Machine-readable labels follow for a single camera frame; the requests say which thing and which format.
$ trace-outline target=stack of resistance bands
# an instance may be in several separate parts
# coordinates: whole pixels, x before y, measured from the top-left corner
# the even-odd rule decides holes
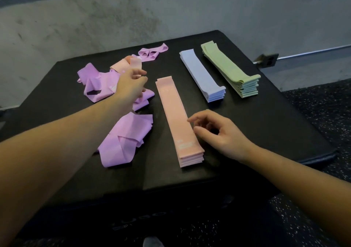
[[[173,137],[180,167],[201,163],[204,149],[194,134],[172,76],[157,79],[158,93]]]
[[[228,83],[242,98],[258,94],[258,79],[261,78],[261,75],[246,75],[234,62],[218,49],[217,44],[213,41],[204,43],[201,47],[205,57],[216,66]]]
[[[207,102],[222,99],[225,94],[225,87],[219,87],[210,76],[204,65],[196,57],[194,50],[180,52],[180,59],[190,72],[196,84],[200,88]]]

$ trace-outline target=metal pipe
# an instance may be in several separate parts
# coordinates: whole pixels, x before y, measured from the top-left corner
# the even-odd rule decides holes
[[[305,53],[301,53],[301,54],[295,54],[295,55],[291,55],[291,56],[279,57],[277,60],[285,60],[285,59],[291,59],[291,58],[296,58],[296,57],[301,57],[301,56],[306,56],[306,55],[323,53],[323,52],[327,52],[327,51],[341,50],[343,48],[348,48],[348,47],[351,47],[351,45],[341,45],[340,47],[327,48],[325,50],[316,50],[316,51],[305,52]],[[262,61],[254,61],[253,64],[258,64],[261,62]]]

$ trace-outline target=black table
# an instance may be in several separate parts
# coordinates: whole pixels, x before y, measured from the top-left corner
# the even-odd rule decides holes
[[[261,75],[258,96],[240,98],[204,57],[200,44],[211,40],[246,74]],[[242,196],[274,195],[271,185],[263,177],[222,157],[202,141],[205,161],[186,168],[179,167],[155,85],[157,78],[169,75],[174,80],[188,116],[207,108],[212,109],[233,120],[255,144],[303,164],[313,165],[336,156],[335,148],[222,32],[186,36],[165,43],[169,47],[168,51],[161,53],[155,61],[143,63],[143,69],[148,72],[146,88],[153,90],[156,95],[138,113],[153,114],[154,124],[144,139],[145,144],[137,149],[132,163],[106,169],[99,155],[94,154],[48,201],[47,206],[73,209],[119,202],[133,207],[135,205],[130,201],[135,202],[138,196],[149,195],[148,199],[152,202],[157,196],[164,198],[162,194],[167,192],[182,196],[185,191],[187,198],[202,198],[205,194],[213,197],[211,193],[219,190]],[[127,55],[137,54],[141,47],[151,48],[161,44],[130,47],[56,63],[6,122],[0,141],[91,106],[93,103],[83,95],[83,85],[77,83],[77,71],[87,63],[93,63],[100,72],[107,72],[112,64]],[[208,104],[180,60],[179,52],[192,48],[215,82],[227,88],[223,100]],[[168,200],[179,202],[174,197]]]

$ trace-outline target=person's left hand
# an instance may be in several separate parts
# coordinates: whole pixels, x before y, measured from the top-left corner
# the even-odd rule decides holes
[[[144,85],[147,82],[146,71],[141,69],[130,69],[122,73],[117,83],[115,96],[125,100],[132,105],[137,98],[143,96]]]

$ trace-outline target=pink resistance band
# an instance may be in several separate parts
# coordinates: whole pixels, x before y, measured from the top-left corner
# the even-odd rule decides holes
[[[171,129],[180,167],[202,162],[204,149],[187,122],[187,115],[172,77],[157,79],[156,86]]]

